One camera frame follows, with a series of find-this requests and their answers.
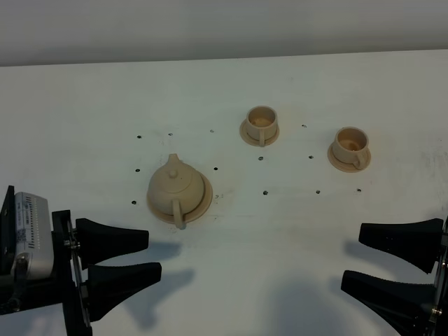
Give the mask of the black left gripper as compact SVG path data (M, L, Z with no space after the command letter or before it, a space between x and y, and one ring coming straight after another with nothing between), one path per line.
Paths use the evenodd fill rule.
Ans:
M51 275L47 279L27 280L26 270L19 268L11 274L16 248L16 193L13 186L8 186L1 207L1 314L61 304L66 333L91 335L90 321L99 321L127 298L161 280L162 266L158 262L119 267L96 265L147 249L149 231L111 227L80 218L76 219L75 238L68 210L49 211L54 251ZM87 269L87 309L80 289L81 267Z

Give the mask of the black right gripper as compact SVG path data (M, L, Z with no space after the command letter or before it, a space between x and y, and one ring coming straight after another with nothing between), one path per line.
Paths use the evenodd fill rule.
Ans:
M358 241L401 258L427 274L439 259L434 286L346 270L341 290L382 317L400 335L447 335L447 220L363 223Z

